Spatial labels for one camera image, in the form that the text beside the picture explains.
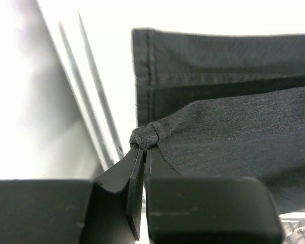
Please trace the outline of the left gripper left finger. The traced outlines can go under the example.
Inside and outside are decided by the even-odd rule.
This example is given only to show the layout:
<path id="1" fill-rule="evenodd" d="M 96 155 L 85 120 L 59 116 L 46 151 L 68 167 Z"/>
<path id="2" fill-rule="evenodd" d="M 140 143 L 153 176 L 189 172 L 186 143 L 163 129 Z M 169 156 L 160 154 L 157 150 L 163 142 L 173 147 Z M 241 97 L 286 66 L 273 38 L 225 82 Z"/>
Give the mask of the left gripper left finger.
<path id="1" fill-rule="evenodd" d="M 144 153 L 133 146 L 93 185 L 93 240 L 139 240 Z"/>

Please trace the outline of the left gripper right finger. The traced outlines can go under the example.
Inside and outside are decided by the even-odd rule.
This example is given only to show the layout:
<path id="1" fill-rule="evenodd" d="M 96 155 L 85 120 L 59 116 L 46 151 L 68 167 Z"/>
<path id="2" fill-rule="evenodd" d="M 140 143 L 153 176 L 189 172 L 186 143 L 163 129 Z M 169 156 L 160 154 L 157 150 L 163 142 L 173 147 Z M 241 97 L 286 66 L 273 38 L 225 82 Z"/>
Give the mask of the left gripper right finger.
<path id="1" fill-rule="evenodd" d="M 172 182 L 184 177 L 163 157 L 159 147 L 147 151 L 145 163 L 145 182 Z"/>

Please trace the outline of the black trousers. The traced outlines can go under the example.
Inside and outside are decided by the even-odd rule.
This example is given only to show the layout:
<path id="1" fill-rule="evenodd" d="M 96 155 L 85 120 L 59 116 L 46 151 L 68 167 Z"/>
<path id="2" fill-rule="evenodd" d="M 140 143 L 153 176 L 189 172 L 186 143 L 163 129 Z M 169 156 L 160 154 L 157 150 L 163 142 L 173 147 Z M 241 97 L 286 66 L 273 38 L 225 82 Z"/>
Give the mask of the black trousers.
<path id="1" fill-rule="evenodd" d="M 249 176 L 280 213 L 305 208 L 305 35 L 132 31 L 130 143 L 188 176 Z"/>

